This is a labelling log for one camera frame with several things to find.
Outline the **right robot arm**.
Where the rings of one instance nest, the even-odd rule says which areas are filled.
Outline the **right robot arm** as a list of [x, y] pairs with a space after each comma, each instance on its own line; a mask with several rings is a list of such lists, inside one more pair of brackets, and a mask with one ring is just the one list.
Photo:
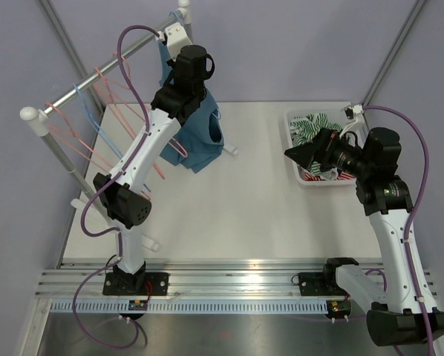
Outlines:
[[356, 196], [376, 235], [387, 288], [381, 290], [351, 257], [326, 261], [321, 276], [325, 291], [341, 290], [366, 314], [377, 346], [426, 344], [444, 335], [440, 311], [423, 271], [412, 224], [414, 204], [406, 183], [396, 175], [402, 146], [397, 132], [377, 127], [363, 146], [351, 145], [338, 131], [322, 128], [309, 142], [284, 154], [302, 168], [317, 162], [356, 179]]

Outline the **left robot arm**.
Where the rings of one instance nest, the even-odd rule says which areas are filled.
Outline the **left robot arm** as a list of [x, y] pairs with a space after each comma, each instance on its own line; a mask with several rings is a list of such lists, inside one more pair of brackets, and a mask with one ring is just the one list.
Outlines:
[[212, 57], [200, 45], [182, 47], [166, 81], [151, 102], [151, 119], [143, 126], [120, 162], [107, 175], [97, 174], [94, 186], [114, 223], [117, 257], [105, 277], [107, 296], [150, 294], [140, 225], [151, 212], [151, 202], [140, 192], [154, 161], [206, 97], [204, 82], [214, 70]]

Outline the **red white striped tank top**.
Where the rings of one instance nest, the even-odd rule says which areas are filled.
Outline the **red white striped tank top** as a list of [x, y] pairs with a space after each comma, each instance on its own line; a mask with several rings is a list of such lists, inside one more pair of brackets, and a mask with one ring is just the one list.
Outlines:
[[322, 172], [320, 175], [314, 175], [309, 171], [304, 171], [302, 178], [304, 181], [315, 182], [315, 181], [344, 181], [344, 180], [355, 180], [356, 178], [343, 171], [333, 169], [331, 171]]

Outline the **black white striped tank top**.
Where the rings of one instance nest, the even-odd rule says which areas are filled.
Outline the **black white striped tank top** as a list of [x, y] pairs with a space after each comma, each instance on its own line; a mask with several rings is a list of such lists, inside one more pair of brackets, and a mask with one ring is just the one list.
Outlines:
[[302, 171], [301, 178], [308, 182], [334, 181], [339, 178], [339, 171], [335, 168], [329, 171], [321, 171], [318, 168], [311, 168], [309, 170], [303, 168]]

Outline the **teal tank top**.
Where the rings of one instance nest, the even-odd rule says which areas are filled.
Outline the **teal tank top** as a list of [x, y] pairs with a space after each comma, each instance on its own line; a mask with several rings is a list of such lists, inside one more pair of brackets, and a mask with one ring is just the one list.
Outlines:
[[200, 107], [188, 118], [174, 138], [186, 150], [181, 155], [175, 148], [167, 145], [160, 157], [168, 163], [190, 169], [198, 173], [217, 159], [223, 150], [224, 137], [219, 124], [221, 112], [210, 91]]

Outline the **green white striped tank top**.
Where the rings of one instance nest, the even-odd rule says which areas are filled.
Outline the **green white striped tank top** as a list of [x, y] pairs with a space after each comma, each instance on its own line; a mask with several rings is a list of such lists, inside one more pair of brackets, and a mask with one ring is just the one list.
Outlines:
[[326, 113], [309, 113], [305, 116], [295, 116], [288, 122], [293, 146], [310, 142], [322, 128], [341, 131], [340, 124], [331, 122]]

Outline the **blue wire hanger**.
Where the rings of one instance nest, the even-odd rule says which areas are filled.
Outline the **blue wire hanger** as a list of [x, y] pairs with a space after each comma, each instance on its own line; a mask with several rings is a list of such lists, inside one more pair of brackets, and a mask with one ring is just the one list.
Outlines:
[[171, 16], [174, 16], [175, 21], [183, 25], [183, 14], [179, 11], [172, 11], [169, 13]]

